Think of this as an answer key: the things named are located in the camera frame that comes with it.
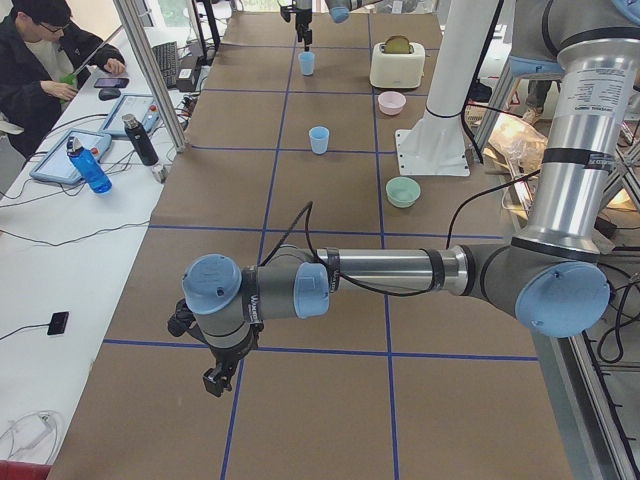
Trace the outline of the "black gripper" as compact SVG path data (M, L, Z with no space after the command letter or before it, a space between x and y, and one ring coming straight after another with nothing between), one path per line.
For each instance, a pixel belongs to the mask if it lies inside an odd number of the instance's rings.
M299 41L303 41L305 52L310 50L312 44L312 30L310 24L312 22L311 9L298 9L296 11L296 32Z
M215 358L215 367L206 370L202 375L205 390L220 398L225 392L232 390L231 379L236 373L237 367L252 350L258 347L256 339L249 339L242 344L227 349L211 347Z

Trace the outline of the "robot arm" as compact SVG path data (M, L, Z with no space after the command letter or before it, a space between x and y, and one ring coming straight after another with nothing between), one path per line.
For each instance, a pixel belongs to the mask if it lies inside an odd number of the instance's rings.
M325 2L335 23L346 21L352 11L372 4L375 4L375 1L334 0ZM285 22L290 22L291 18L295 17L297 41L303 44L304 51L307 52L313 42L311 29L313 2L304 0L291 1L288 5L280 6L280 15Z
M280 241L246 268L221 254L196 259L183 275L184 298L168 329L211 350L215 365L203 376L209 393L230 389L265 321L323 315L343 283L398 297L440 290L471 296L556 338L600 319L610 289L592 231L639 67L639 5L520 1L514 27L513 71L557 75L562 84L526 226L505 243L442 250Z

